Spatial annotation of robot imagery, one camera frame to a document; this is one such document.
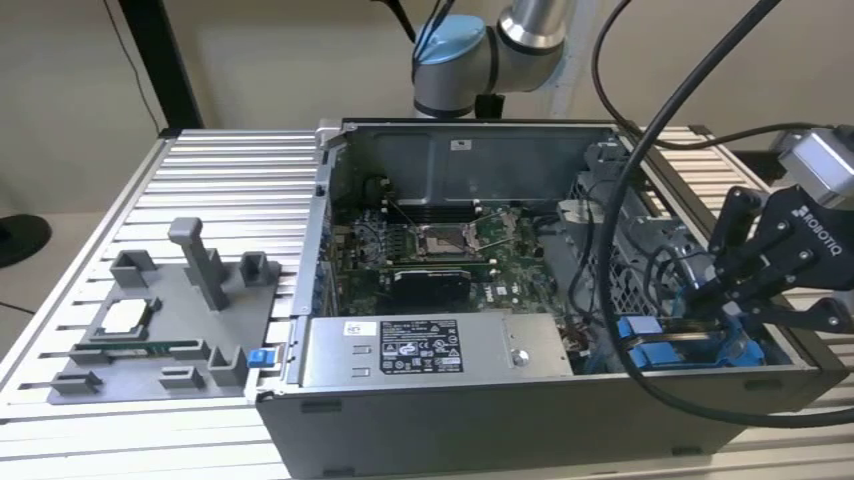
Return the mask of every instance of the white sticker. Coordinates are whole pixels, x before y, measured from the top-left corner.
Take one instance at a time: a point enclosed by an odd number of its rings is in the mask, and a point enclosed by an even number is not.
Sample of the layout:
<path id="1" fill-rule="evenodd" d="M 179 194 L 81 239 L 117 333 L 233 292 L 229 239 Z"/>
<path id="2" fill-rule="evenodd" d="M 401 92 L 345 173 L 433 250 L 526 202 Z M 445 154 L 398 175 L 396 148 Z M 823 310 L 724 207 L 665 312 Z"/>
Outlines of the white sticker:
<path id="1" fill-rule="evenodd" d="M 472 140 L 452 140 L 452 151 L 472 150 Z"/>
<path id="2" fill-rule="evenodd" d="M 346 337 L 376 337 L 377 322 L 345 322 Z"/>

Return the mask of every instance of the metal case panel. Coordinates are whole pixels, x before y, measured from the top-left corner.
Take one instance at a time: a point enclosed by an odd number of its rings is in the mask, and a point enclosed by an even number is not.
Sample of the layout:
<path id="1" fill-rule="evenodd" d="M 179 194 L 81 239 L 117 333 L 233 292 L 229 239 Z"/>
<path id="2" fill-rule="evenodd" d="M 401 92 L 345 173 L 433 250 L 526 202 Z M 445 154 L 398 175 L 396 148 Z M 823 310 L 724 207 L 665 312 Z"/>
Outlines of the metal case panel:
<path id="1" fill-rule="evenodd" d="M 717 407 L 768 413 L 807 405 L 793 405 L 791 398 L 816 375 L 684 375 L 656 383 L 686 399 L 715 398 Z M 673 410 L 625 377 L 286 395 L 257 407 L 298 478 L 709 454 L 744 430 Z"/>

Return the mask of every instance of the beige wall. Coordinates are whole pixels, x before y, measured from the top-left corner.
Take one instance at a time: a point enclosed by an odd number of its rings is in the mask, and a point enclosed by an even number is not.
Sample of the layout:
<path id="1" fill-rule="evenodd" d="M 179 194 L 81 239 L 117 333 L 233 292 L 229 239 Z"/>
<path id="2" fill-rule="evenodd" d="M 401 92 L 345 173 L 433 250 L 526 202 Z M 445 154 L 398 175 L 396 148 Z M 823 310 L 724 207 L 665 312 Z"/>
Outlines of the beige wall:
<path id="1" fill-rule="evenodd" d="M 101 0 L 0 1 L 0 211 L 106 209 L 155 139 Z"/>
<path id="2" fill-rule="evenodd" d="M 602 1 L 600 23 L 617 3 Z M 629 6 L 602 53 L 606 89 L 624 115 L 649 122 L 753 4 L 637 0 Z M 852 19 L 852 0 L 783 2 L 713 72 L 673 124 L 704 123 L 723 134 L 785 121 L 854 122 Z M 570 116 L 605 115 L 586 71 Z M 767 146 L 769 140 L 767 136 L 739 145 Z"/>
<path id="3" fill-rule="evenodd" d="M 509 1 L 461 0 L 456 11 L 492 22 Z M 604 12 L 614 3 L 601 1 Z M 636 3 L 604 74 L 621 108 L 644 122 L 752 2 Z M 432 4 L 405 1 L 418 22 Z M 209 126 L 313 128 L 322 117 L 410 115 L 412 46 L 381 4 L 167 0 L 167 9 Z M 788 0 L 779 10 L 680 123 L 724 132 L 791 119 L 852 121 L 854 1 Z M 602 118 L 588 76 L 570 116 Z M 513 95 L 508 115 L 544 117 L 549 100 L 546 92 Z M 0 212 L 107 208 L 153 142 L 101 0 L 2 0 Z"/>

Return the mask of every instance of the black pole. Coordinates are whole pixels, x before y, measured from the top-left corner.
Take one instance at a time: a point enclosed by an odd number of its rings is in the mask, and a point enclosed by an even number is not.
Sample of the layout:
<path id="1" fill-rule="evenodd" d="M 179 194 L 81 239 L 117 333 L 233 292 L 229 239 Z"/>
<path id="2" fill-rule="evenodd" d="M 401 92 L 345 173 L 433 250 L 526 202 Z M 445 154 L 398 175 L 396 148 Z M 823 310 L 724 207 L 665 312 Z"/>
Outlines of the black pole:
<path id="1" fill-rule="evenodd" d="M 162 0 L 119 0 L 170 128 L 205 128 Z"/>

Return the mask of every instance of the open computer chassis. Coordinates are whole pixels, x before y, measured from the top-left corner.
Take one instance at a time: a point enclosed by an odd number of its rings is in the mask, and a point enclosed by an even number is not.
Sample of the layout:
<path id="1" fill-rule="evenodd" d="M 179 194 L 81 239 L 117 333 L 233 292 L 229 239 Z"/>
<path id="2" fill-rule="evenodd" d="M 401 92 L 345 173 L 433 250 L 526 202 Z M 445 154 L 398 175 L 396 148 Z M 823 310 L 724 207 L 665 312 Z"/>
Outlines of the open computer chassis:
<path id="1" fill-rule="evenodd" d="M 288 361 L 257 404 L 296 476 L 702 455 L 741 433 L 644 393 L 596 321 L 596 258 L 580 261 L 632 136 L 606 122 L 352 119 L 318 141 Z M 799 410 L 847 375 L 817 335 L 681 318 L 664 263 L 650 283 L 662 244 L 702 281 L 713 224 L 652 152 L 613 249 L 620 348 L 686 399 Z M 649 329 L 673 341 L 637 341 Z"/>

